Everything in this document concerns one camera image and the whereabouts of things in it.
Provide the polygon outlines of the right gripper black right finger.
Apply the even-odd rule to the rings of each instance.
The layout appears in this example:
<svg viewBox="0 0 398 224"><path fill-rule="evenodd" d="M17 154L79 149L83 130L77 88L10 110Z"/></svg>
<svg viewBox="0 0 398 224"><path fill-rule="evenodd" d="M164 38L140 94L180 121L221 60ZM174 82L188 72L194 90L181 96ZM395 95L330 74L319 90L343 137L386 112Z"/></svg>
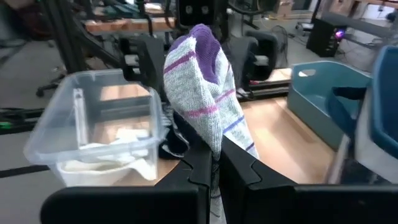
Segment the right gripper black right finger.
<svg viewBox="0 0 398 224"><path fill-rule="evenodd" d="M227 224L398 224L398 185L298 184L223 138Z"/></svg>

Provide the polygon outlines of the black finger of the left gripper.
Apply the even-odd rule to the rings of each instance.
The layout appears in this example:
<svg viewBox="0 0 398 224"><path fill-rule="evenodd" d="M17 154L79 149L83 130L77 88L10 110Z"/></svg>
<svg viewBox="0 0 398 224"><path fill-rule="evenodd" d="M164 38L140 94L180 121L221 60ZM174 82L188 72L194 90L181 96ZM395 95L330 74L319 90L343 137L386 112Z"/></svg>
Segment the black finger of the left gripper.
<svg viewBox="0 0 398 224"><path fill-rule="evenodd" d="M245 88L250 80L267 80L276 67L277 37L268 31L247 30L242 37L229 42L236 88Z"/></svg>
<svg viewBox="0 0 398 224"><path fill-rule="evenodd" d="M153 88L161 100L166 100L164 91L164 43L149 35L138 35L132 39L121 37L119 49L122 53L121 68L124 79L129 82L141 82L143 85ZM133 71L133 66L126 62L126 56L138 56L138 68L140 74Z"/></svg>

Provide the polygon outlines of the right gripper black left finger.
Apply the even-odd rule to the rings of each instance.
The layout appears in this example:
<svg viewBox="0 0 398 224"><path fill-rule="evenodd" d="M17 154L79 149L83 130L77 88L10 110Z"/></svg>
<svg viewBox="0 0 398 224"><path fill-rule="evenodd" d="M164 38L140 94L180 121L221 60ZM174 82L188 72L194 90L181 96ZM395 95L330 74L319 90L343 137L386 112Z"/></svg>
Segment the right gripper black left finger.
<svg viewBox="0 0 398 224"><path fill-rule="evenodd" d="M208 224L212 156L200 141L153 187L70 187L49 196L41 224Z"/></svg>

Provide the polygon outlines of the white ribbed sock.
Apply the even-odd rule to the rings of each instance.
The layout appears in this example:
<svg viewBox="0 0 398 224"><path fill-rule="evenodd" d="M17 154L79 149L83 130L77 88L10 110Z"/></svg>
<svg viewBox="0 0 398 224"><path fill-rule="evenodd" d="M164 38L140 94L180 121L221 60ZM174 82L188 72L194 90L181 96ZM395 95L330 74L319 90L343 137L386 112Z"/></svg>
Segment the white ribbed sock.
<svg viewBox="0 0 398 224"><path fill-rule="evenodd" d="M134 185L157 179L157 149L162 131L145 126L116 126L105 128L102 136L107 137L106 142L89 143L79 149L106 147L107 154L58 162L52 167L65 186Z"/></svg>

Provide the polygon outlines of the grey sock purple toe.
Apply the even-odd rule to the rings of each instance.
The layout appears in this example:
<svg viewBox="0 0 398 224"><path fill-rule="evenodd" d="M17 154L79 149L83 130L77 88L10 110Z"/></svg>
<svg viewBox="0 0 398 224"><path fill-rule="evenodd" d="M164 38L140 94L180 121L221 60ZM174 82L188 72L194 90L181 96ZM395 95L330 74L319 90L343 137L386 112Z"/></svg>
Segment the grey sock purple toe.
<svg viewBox="0 0 398 224"><path fill-rule="evenodd" d="M232 66L208 26L198 24L172 44L164 64L164 88L178 137L189 146L205 141L212 151L210 222L225 224L218 187L222 139L255 158L259 155L236 97Z"/></svg>

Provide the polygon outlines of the cardboard box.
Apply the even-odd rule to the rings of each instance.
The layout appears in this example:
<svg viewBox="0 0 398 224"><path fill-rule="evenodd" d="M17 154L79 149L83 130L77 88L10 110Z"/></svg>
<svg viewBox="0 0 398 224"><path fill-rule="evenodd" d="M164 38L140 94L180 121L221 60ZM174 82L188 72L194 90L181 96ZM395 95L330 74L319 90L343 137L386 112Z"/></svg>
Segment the cardboard box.
<svg viewBox="0 0 398 224"><path fill-rule="evenodd" d="M279 0L276 15L279 17L286 17L291 14L294 0Z"/></svg>

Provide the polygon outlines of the wooden background table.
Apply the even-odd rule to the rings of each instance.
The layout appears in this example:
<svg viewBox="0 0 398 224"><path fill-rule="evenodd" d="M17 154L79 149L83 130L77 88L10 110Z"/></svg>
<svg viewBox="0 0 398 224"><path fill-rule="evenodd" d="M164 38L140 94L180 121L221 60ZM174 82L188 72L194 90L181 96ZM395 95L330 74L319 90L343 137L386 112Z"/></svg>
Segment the wooden background table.
<svg viewBox="0 0 398 224"><path fill-rule="evenodd" d="M118 19L115 21L86 21L85 29L93 34L107 33L149 33L147 19ZM172 30L163 17L152 18L153 32L168 32Z"/></svg>

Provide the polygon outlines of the black computer tower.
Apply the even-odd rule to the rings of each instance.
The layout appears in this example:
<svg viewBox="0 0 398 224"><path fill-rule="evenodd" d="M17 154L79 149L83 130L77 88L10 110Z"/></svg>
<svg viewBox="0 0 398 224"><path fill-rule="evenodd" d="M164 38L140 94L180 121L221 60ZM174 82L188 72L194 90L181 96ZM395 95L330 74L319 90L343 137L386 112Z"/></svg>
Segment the black computer tower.
<svg viewBox="0 0 398 224"><path fill-rule="evenodd" d="M346 25L315 19L306 48L319 57L334 57L346 30Z"/></svg>

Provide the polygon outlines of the teal plastic basket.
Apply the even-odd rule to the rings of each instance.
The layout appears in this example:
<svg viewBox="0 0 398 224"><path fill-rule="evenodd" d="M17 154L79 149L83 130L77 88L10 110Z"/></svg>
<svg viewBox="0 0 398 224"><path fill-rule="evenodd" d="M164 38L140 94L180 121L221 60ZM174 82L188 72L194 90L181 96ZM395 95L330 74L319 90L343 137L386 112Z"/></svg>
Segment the teal plastic basket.
<svg viewBox="0 0 398 224"><path fill-rule="evenodd" d="M329 117L326 97L333 87L365 87L370 77L345 64L332 61L296 64L292 68L291 77L288 109L328 146L337 150L343 131Z"/></svg>

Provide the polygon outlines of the navy dotted cloth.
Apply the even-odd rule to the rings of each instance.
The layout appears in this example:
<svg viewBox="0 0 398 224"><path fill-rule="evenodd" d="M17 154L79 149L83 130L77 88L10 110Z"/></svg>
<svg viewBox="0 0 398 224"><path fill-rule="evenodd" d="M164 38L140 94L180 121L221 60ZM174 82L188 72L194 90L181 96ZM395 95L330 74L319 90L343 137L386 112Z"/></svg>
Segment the navy dotted cloth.
<svg viewBox="0 0 398 224"><path fill-rule="evenodd" d="M179 159L201 141L201 137L177 112L171 108L164 110L162 124L165 137L159 145L159 157L162 159Z"/></svg>

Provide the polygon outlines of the grey desk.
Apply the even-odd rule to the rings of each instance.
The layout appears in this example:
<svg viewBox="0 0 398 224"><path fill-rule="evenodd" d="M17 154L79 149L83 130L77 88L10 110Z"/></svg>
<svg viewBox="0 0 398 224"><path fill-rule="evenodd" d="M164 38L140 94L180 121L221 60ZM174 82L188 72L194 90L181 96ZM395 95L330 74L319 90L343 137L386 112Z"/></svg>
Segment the grey desk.
<svg viewBox="0 0 398 224"><path fill-rule="evenodd" d="M377 26L375 24L368 23L360 19L345 17L340 14L336 14L334 12L324 12L322 14L322 19L330 22L337 22L343 25L347 25L348 27L360 30L367 34L375 35L377 37L383 37L383 38L398 37L398 31L393 31L391 27L388 28L388 27Z"/></svg>

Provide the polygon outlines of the clear plastic bin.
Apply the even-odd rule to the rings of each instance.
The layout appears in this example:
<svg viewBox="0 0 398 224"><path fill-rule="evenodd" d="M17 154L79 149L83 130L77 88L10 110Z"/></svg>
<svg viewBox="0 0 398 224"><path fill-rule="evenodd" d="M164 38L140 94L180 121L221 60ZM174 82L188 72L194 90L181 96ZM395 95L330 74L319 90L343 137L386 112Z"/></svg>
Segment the clear plastic bin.
<svg viewBox="0 0 398 224"><path fill-rule="evenodd" d="M157 92L129 82L120 69L91 70L67 76L56 89L24 148L26 159L52 167L63 161L103 156L106 147L82 151L89 143L104 143L105 128L145 126L162 131L162 106Z"/></svg>

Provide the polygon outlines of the black office chair base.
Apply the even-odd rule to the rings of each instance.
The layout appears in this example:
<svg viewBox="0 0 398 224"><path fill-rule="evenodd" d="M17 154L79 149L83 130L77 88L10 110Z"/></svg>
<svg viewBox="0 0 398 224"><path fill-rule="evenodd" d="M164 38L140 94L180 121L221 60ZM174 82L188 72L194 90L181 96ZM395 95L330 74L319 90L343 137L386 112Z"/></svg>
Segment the black office chair base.
<svg viewBox="0 0 398 224"><path fill-rule="evenodd" d="M67 70L64 66L62 67L55 67L52 70L53 74L56 74L57 76L54 79L51 79L49 84L40 86L36 90L36 96L41 98L44 96L45 91L47 90L55 90L60 82L68 75Z"/></svg>

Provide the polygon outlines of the black table edge rail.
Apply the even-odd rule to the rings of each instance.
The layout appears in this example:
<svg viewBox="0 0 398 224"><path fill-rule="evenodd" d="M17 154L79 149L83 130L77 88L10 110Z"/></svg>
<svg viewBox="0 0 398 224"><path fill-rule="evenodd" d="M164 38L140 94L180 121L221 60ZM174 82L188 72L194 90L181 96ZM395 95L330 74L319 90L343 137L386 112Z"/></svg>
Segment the black table edge rail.
<svg viewBox="0 0 398 224"><path fill-rule="evenodd" d="M290 80L250 80L244 85L244 88L236 92L236 96L240 102L286 97L289 93L289 85Z"/></svg>

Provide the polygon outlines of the black metal rig frame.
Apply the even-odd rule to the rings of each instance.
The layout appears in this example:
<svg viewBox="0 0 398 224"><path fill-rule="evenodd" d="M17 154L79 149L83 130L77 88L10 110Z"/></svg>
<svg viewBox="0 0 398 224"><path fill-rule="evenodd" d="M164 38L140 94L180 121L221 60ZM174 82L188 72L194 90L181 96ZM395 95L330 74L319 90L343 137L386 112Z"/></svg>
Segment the black metal rig frame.
<svg viewBox="0 0 398 224"><path fill-rule="evenodd" d="M112 67L121 67L119 59L100 46L100 42L73 16L68 0L40 0L40 6L69 73L87 69L84 50Z"/></svg>

